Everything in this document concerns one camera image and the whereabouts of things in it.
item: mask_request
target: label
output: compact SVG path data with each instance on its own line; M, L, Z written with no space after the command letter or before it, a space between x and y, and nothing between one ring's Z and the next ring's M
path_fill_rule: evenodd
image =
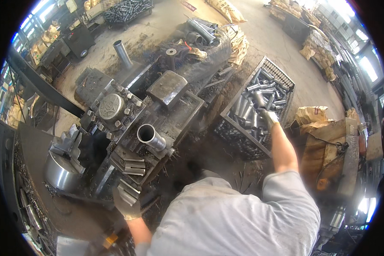
M196 7L193 6L192 4L186 2L186 1L181 1L180 2L182 5L184 5L186 8L188 8L189 10L191 10L192 12L194 12L196 10Z

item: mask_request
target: work glove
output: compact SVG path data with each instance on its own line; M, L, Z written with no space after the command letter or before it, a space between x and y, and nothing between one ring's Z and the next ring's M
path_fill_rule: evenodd
M133 220L141 217L141 205L139 200L130 206L121 198L118 188L113 188L113 197L115 207L124 216L125 220Z
M271 128L274 124L278 124L279 120L277 119L277 115L275 112L267 111L266 109L258 109L259 115L263 117L263 119L267 123L268 130L271 131Z

